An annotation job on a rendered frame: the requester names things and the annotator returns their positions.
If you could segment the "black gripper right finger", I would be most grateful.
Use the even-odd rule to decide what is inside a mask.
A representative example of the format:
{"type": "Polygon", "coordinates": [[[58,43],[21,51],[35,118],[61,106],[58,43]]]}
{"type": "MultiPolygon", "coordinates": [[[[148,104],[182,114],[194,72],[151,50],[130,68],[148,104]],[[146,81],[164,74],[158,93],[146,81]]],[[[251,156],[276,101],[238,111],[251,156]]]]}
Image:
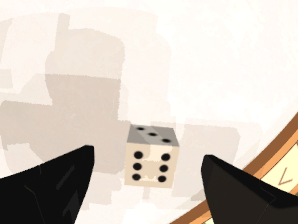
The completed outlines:
{"type": "Polygon", "coordinates": [[[201,179],[213,224],[298,224],[298,196],[205,155],[201,179]]]}

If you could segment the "white die with black pips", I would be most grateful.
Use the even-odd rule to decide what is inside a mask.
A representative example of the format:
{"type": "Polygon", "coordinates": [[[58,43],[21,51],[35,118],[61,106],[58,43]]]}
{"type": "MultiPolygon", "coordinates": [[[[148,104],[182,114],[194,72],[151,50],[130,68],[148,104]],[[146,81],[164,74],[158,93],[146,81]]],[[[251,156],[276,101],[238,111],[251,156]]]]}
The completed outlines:
{"type": "Polygon", "coordinates": [[[126,140],[125,185],[172,188],[180,144],[173,128],[130,125],[126,140]]]}

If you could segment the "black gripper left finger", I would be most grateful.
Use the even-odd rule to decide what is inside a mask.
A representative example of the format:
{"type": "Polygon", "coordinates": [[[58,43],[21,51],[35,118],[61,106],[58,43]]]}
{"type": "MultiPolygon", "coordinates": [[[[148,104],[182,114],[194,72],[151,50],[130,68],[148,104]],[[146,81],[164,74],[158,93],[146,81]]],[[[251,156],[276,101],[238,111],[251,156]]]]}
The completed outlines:
{"type": "Polygon", "coordinates": [[[94,145],[0,179],[0,224],[74,224],[90,183],[94,145]]]}

